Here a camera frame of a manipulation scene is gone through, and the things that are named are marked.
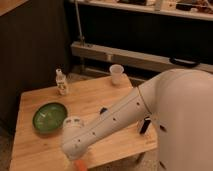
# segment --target white cup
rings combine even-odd
[[[122,65],[113,64],[110,66],[109,71],[112,77],[112,84],[120,84],[122,73],[124,72],[124,67]]]

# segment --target green plate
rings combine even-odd
[[[62,126],[67,109],[61,103],[53,102],[41,106],[33,117],[34,128],[42,134],[52,133]]]

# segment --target table surface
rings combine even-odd
[[[62,130],[51,135],[34,131],[32,118],[45,103],[64,104],[69,115],[80,116],[85,124],[99,116],[102,107],[110,107],[127,95],[132,85],[122,75],[119,86],[111,84],[110,77],[102,77],[69,84],[70,93],[60,96],[57,87],[24,92],[21,96],[10,171],[74,170],[60,148]],[[93,144],[83,156],[88,168],[139,154],[157,147],[157,135],[152,125],[145,135],[137,133],[136,123]]]
[[[28,0],[0,0],[0,16],[24,4]]]

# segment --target black object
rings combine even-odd
[[[107,111],[107,108],[103,107],[103,108],[100,110],[100,114],[104,113],[105,111]]]
[[[188,67],[188,68],[193,68],[193,67],[195,67],[195,66],[200,64],[200,60],[199,59],[196,59],[196,61],[183,62],[180,59],[176,59],[175,57],[171,57],[169,59],[169,61],[171,63],[175,64],[175,65],[181,65],[181,66],[185,66],[185,67]]]
[[[146,5],[146,0],[119,0],[119,3]]]
[[[195,8],[196,5],[197,0],[180,0],[176,5],[176,9],[190,11],[191,8]]]
[[[146,132],[146,130],[147,130],[147,128],[149,127],[149,124],[151,123],[151,119],[150,119],[150,117],[146,117],[145,119],[144,119],[144,123],[143,123],[143,126],[142,126],[142,128],[141,128],[141,130],[140,130],[140,134],[144,134],[145,132]]]

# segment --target floor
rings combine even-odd
[[[68,75],[70,83],[91,79],[92,77],[82,76],[71,73]],[[0,129],[0,170],[8,171],[11,161],[11,152],[13,146],[13,138],[6,132]],[[136,164],[136,156],[125,158],[116,162],[112,162],[97,168],[90,169],[90,171],[156,171],[157,170],[157,151],[152,150],[145,154],[143,160]]]

